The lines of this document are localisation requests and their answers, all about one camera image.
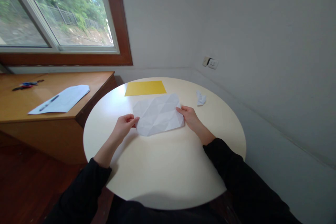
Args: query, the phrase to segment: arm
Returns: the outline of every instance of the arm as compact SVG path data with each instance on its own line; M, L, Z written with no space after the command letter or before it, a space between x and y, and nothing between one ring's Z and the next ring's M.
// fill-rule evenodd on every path
M91 223L98 197L112 171L109 167L112 156L138 120L132 114L118 118L108 140L61 195L44 223Z
M300 223L288 205L250 168L243 158L216 138L197 118L193 108L182 106L187 125L200 138L203 149L233 195L233 207L242 223Z

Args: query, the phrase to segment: desk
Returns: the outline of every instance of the desk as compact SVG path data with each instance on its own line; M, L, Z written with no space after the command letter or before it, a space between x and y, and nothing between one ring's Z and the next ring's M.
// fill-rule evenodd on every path
M243 128L230 107L217 95L194 83L173 78L162 81L167 93L177 93L181 105L193 107L201 122L245 159ZM84 151L92 158L110 136L117 118L133 113L133 105L162 94L125 97L127 84L106 94L92 109L84 128ZM196 90L206 95L197 106ZM116 150L107 188L125 200L164 210L191 208L218 197L226 188L205 154L197 135L187 126L152 136L131 129Z
M22 82L43 79L38 86L12 91ZM68 113L28 115L28 112L70 86L89 85ZM105 94L117 86L114 72L0 75L0 139L18 139L65 163L85 163L83 128Z

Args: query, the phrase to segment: white paper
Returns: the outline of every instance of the white paper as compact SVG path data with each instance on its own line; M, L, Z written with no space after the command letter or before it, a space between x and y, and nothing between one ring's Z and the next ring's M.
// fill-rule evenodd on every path
M176 107L181 108L181 105L175 93L138 101L133 106L134 117L140 117L136 124L138 133L150 136L183 126L183 115Z
M90 92L90 87L88 85L78 85L72 86L64 89L61 93L59 93L59 97L57 97L53 102L48 104L53 98L48 101L42 103L40 106L37 106L28 114L43 114L50 112L68 112L75 104L82 99L88 92Z
M203 105L207 100L207 96L203 96L200 91L196 91L197 94L197 105Z

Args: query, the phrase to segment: window frame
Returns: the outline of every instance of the window frame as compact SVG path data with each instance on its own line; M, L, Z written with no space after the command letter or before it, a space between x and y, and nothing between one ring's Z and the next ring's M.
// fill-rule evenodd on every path
M6 48L6 52L0 52L1 64L7 66L133 65L123 0L104 0L107 18L109 23L113 21L114 26L111 33L115 49L111 50L109 47L108 51L104 46L60 46L35 2L31 4L29 0L19 1L50 47L3 47Z

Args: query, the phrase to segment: wooden floor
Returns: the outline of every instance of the wooden floor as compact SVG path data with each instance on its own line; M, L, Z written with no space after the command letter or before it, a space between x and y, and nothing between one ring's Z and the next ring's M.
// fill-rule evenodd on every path
M67 165L26 145L0 148L0 222L43 223L59 196L85 165ZM105 224L113 193L104 187L92 224ZM210 203L229 223L239 223L230 197Z

